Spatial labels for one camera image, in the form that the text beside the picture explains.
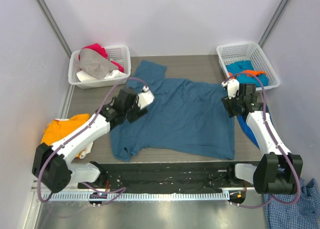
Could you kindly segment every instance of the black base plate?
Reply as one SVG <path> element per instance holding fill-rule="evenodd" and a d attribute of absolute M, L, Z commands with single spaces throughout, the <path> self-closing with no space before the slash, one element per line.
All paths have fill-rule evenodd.
<path fill-rule="evenodd" d="M 231 181 L 226 172 L 237 162 L 117 163 L 101 164 L 107 171 L 110 190 L 126 187 L 125 193 L 203 194 L 220 193 L 220 188 L 243 187 Z M 258 161 L 248 162 L 255 166 Z M 79 184 L 79 189 L 86 188 Z"/>

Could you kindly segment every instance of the blue t-shirt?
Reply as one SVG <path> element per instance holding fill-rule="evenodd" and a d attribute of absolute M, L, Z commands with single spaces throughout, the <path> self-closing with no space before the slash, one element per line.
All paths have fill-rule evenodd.
<path fill-rule="evenodd" d="M 233 160 L 234 119 L 221 101 L 227 92 L 220 84 L 166 79 L 166 69 L 145 60 L 138 66 L 134 76 L 146 81 L 155 99 L 146 115 L 110 132 L 113 155 L 128 162 L 151 147 Z M 131 80 L 126 86 L 140 92 L 143 84 Z"/>

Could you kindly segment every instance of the white cable tray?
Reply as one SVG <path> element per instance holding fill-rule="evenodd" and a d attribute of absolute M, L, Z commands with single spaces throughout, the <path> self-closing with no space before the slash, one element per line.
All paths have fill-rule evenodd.
<path fill-rule="evenodd" d="M 108 198 L 90 198 L 92 191 L 61 191 L 59 193 L 53 194 L 50 201 L 51 202 L 65 202 L 65 201 L 106 201 L 113 199 L 117 196 L 117 193 L 108 194 Z M 49 192 L 43 193 L 43 198 L 47 199 Z M 124 193 L 116 199 L 120 202 L 136 202 L 136 201 L 222 201 L 229 200 L 229 191 L 223 191 L 222 193 L 204 193 L 204 194 L 133 194 Z"/>

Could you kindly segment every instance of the yellow cloth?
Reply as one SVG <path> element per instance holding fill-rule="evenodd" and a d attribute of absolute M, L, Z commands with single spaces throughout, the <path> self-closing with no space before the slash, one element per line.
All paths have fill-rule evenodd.
<path fill-rule="evenodd" d="M 48 146 L 55 143 L 82 126 L 90 118 L 89 114 L 79 114 L 69 120 L 53 120 L 44 131 L 41 143 Z"/>

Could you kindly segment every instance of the gray table surface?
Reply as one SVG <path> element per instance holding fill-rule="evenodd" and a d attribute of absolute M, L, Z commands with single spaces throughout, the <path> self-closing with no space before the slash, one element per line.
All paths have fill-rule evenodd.
<path fill-rule="evenodd" d="M 141 60 L 148 60 L 167 66 L 165 76 L 167 78 L 186 78 L 194 82 L 221 83 L 225 77 L 219 65 L 216 55 L 187 55 L 187 56 L 148 56 L 131 58 L 131 75 L 134 74 Z M 111 94 L 116 96 L 119 89 L 124 85 L 118 86 Z M 68 117 L 77 114 L 93 114 L 106 93 L 108 87 L 93 89 L 74 88 Z M 235 120 L 235 161 L 260 161 L 261 153 L 259 149 L 247 138 Z M 76 163 L 87 163 L 96 161 L 100 164 L 120 163 L 112 153 L 109 135 L 104 135 L 94 141 L 92 151 L 84 159 L 75 159 Z M 131 163 L 153 163 L 153 162 L 221 162 L 217 158 L 192 155 L 177 152 L 169 149 L 144 148 L 137 156 L 131 158 Z"/>

